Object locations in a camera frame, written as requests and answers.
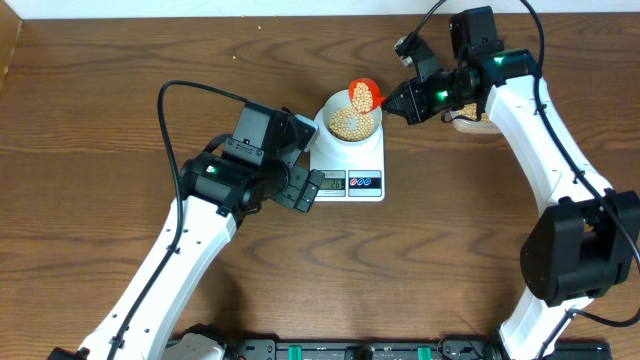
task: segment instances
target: wood grain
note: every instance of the wood grain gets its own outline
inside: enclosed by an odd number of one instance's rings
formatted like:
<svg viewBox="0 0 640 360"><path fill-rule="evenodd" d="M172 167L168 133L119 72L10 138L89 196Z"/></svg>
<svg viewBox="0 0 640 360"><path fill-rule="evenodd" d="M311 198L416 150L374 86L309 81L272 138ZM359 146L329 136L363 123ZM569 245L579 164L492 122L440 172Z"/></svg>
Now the wood grain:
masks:
<svg viewBox="0 0 640 360"><path fill-rule="evenodd" d="M155 113L164 81L313 116L354 78L389 92L413 76L391 47L417 21L26 22L0 96L0 358L77 347L155 241L173 193ZM537 49L527 16L497 21L508 47ZM640 189L640 15L543 22L559 113L616 188ZM446 28L436 16L423 36L451 67ZM239 110L191 89L171 90L166 105L179 163L232 131ZM390 116L384 126L384 202L316 204L307 215L267 203L207 271L176 331L213 322L285 339L417 340L487 335L505 320L524 289L519 249L537 219L506 141L437 119L408 127ZM591 310L630 316L638 278ZM565 337L606 339L616 359L634 359L637 334L577 319Z"/></svg>

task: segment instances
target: container of beans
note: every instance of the container of beans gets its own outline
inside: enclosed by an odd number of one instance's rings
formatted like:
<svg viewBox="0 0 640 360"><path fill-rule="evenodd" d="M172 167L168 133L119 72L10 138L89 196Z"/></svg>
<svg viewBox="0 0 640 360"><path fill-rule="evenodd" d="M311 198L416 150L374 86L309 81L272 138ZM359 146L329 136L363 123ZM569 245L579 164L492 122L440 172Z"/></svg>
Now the container of beans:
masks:
<svg viewBox="0 0 640 360"><path fill-rule="evenodd" d="M316 143L333 156L361 155L373 150L382 138L382 110L359 113L349 91L334 94L316 116L320 135Z"/></svg>

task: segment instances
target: red spoon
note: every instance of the red spoon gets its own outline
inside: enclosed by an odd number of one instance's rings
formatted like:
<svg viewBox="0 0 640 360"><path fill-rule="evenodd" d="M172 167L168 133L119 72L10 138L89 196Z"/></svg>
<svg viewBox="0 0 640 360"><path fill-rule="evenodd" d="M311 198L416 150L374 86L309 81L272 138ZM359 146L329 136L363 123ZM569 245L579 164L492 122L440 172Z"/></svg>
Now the red spoon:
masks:
<svg viewBox="0 0 640 360"><path fill-rule="evenodd" d="M386 99L386 97L380 96L380 87L378 86L378 84L376 84L375 81L369 78L360 78L360 79L353 80L351 84L349 84L349 100L351 102L353 102L353 91L355 90L356 85L358 85L358 83L360 82L367 85L367 87L369 88L369 91L371 91L371 95L373 95L373 106L371 107L371 110L363 112L363 114L366 114L368 112L373 111L378 106L380 106L380 104L382 104L382 102L384 101L384 99Z"/></svg>

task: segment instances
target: green stripe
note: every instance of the green stripe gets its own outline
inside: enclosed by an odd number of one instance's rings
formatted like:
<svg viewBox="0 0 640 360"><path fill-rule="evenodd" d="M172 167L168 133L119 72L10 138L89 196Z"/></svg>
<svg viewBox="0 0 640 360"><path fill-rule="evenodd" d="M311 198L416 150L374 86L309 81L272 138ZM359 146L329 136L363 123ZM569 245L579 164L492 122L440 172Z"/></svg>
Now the green stripe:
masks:
<svg viewBox="0 0 640 360"><path fill-rule="evenodd" d="M418 348L418 359L419 360L431 360L431 348L430 347L419 347Z"/></svg>
<svg viewBox="0 0 640 360"><path fill-rule="evenodd" d="M302 360L302 347L289 346L289 360Z"/></svg>

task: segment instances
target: digital scale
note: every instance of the digital scale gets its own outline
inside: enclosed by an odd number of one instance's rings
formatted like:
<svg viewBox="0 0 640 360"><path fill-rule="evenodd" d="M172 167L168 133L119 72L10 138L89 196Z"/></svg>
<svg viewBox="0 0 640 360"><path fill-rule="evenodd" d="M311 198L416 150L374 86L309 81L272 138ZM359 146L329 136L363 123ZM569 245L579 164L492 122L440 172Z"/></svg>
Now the digital scale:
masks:
<svg viewBox="0 0 640 360"><path fill-rule="evenodd" d="M343 141L329 131L331 117L340 108L351 106L348 90L333 95L318 112L319 135L311 147L311 168L325 179L315 201L382 201L384 199L384 141L382 110L373 117L373 134L362 141Z"/></svg>

